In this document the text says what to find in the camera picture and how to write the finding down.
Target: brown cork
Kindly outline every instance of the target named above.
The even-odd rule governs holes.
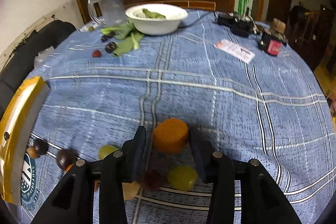
[[[279,33],[285,33],[286,24],[282,21],[278,20],[277,18],[273,19],[273,22],[271,24],[271,30],[274,30]]]

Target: black chair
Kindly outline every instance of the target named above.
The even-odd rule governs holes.
[[[55,20],[34,31],[15,50],[14,56],[0,73],[0,119],[15,91],[34,68],[34,58],[39,52],[53,46],[56,48],[76,28],[69,22]]]

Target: tablecloth logo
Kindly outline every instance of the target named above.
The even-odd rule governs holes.
[[[40,195],[36,189],[35,160],[25,153],[21,174],[21,203],[27,210],[35,209],[35,202]]]

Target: red fruit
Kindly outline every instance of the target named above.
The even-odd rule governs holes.
[[[150,170],[146,171],[141,186],[149,191],[157,191],[166,182],[166,180],[167,179],[158,171]]]
[[[101,57],[100,50],[94,50],[93,53],[92,53],[92,57]]]

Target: plastic bag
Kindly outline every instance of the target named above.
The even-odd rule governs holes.
[[[51,55],[54,52],[54,47],[51,46],[49,48],[46,48],[44,51],[39,52],[38,56],[35,56],[34,59],[34,68],[37,68],[43,60],[45,60],[49,55]]]

